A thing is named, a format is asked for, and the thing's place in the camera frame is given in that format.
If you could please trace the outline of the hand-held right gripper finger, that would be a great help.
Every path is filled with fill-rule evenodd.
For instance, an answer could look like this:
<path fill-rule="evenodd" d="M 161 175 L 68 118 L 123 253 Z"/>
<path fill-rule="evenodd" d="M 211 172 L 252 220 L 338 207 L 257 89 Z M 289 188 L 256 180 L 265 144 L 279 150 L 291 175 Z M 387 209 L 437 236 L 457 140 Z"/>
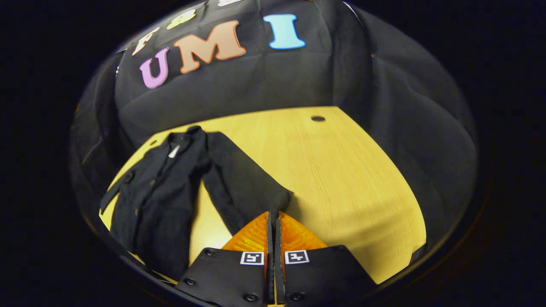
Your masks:
<path fill-rule="evenodd" d="M 364 307 L 377 288 L 345 245 L 328 246 L 295 218 L 275 221 L 275 283 L 285 307 Z"/>
<path fill-rule="evenodd" d="M 270 213 L 263 212 L 223 247 L 205 247 L 176 288 L 217 307 L 265 307 L 273 268 Z"/>

